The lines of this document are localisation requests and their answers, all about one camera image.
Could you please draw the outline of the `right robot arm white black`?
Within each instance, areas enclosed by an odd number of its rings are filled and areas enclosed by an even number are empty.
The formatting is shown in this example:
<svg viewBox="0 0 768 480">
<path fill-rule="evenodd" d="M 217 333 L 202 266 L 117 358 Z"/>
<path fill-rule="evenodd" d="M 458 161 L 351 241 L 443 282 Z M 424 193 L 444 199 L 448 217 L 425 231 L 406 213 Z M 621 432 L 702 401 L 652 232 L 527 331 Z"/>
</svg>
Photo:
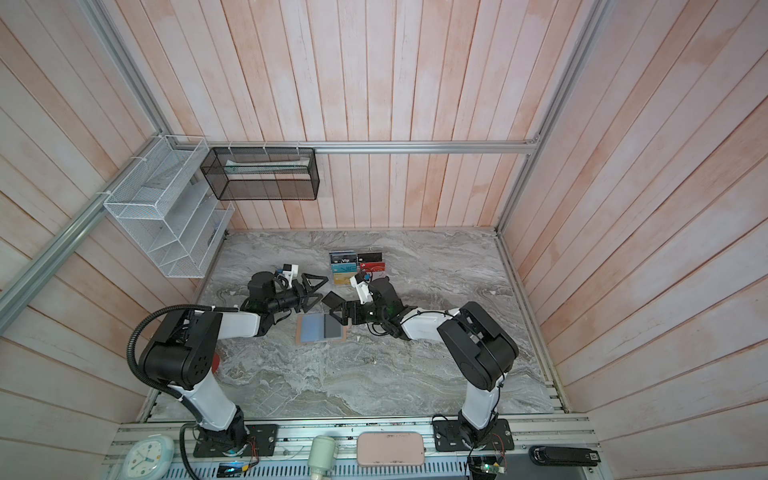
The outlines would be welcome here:
<svg viewBox="0 0 768 480">
<path fill-rule="evenodd" d="M 465 449 L 488 438 L 498 421 L 498 404 L 519 347 L 478 303 L 469 301 L 448 310 L 406 305 L 387 277 L 350 283 L 356 300 L 330 292 L 322 299 L 342 325 L 366 324 L 376 334 L 406 341 L 441 342 L 467 381 L 465 401 L 455 421 L 443 420 L 435 433 L 448 427 Z"/>
</svg>

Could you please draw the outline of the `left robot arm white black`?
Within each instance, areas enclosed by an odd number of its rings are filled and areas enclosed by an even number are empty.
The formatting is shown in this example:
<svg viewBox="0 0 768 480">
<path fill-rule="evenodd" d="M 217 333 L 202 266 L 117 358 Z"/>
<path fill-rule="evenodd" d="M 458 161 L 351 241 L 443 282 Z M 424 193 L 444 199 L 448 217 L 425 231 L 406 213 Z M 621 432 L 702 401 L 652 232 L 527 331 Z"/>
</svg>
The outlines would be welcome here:
<svg viewBox="0 0 768 480">
<path fill-rule="evenodd" d="M 292 313 L 306 313 L 322 295 L 326 276 L 255 273 L 241 305 L 178 304 L 144 318 L 131 334 L 126 360 L 145 385 L 178 400 L 195 418 L 202 441 L 225 456 L 242 453 L 249 440 L 242 409 L 228 399 L 213 374 L 217 343 L 256 338 Z"/>
</svg>

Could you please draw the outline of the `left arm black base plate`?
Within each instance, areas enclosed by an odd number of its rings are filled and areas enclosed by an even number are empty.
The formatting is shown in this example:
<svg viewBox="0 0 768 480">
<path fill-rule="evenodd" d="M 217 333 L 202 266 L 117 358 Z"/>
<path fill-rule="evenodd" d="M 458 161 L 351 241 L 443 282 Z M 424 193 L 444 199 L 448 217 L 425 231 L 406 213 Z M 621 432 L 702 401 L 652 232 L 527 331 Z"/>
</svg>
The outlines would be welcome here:
<svg viewBox="0 0 768 480">
<path fill-rule="evenodd" d="M 228 430 L 198 429 L 195 458 L 259 456 L 274 454 L 277 424 L 235 425 Z"/>
</svg>

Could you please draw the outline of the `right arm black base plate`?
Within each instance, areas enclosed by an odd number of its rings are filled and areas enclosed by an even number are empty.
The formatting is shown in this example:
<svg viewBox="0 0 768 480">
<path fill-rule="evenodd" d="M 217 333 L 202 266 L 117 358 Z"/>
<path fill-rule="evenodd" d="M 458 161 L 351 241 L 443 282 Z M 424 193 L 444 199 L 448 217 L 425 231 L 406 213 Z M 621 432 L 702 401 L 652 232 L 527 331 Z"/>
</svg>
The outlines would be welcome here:
<svg viewBox="0 0 768 480">
<path fill-rule="evenodd" d="M 438 452 L 469 452 L 514 449 L 511 428 L 506 419 L 492 418 L 483 429 L 477 430 L 463 419 L 434 418 L 431 421 L 435 448 Z"/>
</svg>

